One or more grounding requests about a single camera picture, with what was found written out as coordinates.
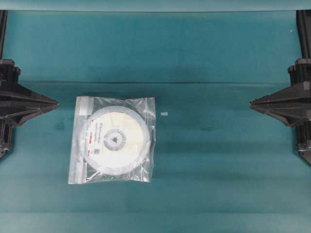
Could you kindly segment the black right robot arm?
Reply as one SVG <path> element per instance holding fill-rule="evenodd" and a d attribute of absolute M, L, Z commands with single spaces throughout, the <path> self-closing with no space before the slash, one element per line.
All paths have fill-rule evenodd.
<path fill-rule="evenodd" d="M 250 102 L 250 108 L 296 131 L 296 150 L 311 163 L 311 11 L 297 10 L 296 24 L 302 58 L 288 68 L 291 85 Z"/>

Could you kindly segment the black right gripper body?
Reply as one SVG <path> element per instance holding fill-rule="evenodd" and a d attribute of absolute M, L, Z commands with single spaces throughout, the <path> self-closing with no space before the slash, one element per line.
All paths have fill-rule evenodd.
<path fill-rule="evenodd" d="M 311 120 L 311 60 L 299 58 L 295 64 L 288 68 L 294 97 L 290 103 L 298 104 L 298 115 L 288 119 L 288 126 L 293 127 Z"/>

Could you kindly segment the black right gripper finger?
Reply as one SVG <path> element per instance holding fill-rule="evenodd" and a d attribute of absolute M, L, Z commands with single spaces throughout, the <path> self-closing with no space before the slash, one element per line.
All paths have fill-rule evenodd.
<path fill-rule="evenodd" d="M 288 85 L 255 85 L 250 88 L 250 105 L 267 103 L 281 99 L 280 91 Z"/>
<path fill-rule="evenodd" d="M 261 105 L 251 104 L 250 109 L 257 111 L 261 114 L 267 115 L 269 117 L 275 118 L 275 119 L 282 119 L 282 118 L 285 119 L 288 117 L 284 115 L 283 113 L 281 113 L 280 111 L 277 111 L 273 108 L 261 106 Z"/>

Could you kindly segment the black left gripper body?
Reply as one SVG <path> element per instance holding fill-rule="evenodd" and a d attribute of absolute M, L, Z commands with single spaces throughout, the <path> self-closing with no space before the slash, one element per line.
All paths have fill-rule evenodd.
<path fill-rule="evenodd" d="M 21 126 L 31 112 L 30 91 L 20 84 L 21 70 L 12 59 L 0 61 L 0 118 L 13 126 Z"/>

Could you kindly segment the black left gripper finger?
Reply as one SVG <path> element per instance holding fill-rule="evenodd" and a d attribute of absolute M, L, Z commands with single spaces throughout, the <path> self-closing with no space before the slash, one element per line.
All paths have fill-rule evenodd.
<path fill-rule="evenodd" d="M 26 104 L 51 104 L 51 105 L 58 105 L 58 101 L 53 100 L 47 96 L 34 92 L 24 86 L 23 87 L 23 97 L 21 101 Z"/>
<path fill-rule="evenodd" d="M 40 108 L 28 110 L 26 116 L 23 117 L 23 121 L 28 121 L 34 117 L 45 114 L 45 113 L 50 112 L 50 111 L 57 109 L 57 108 L 58 108 L 58 105 L 53 104 L 53 105 L 47 106 L 47 107 L 40 107 Z"/>

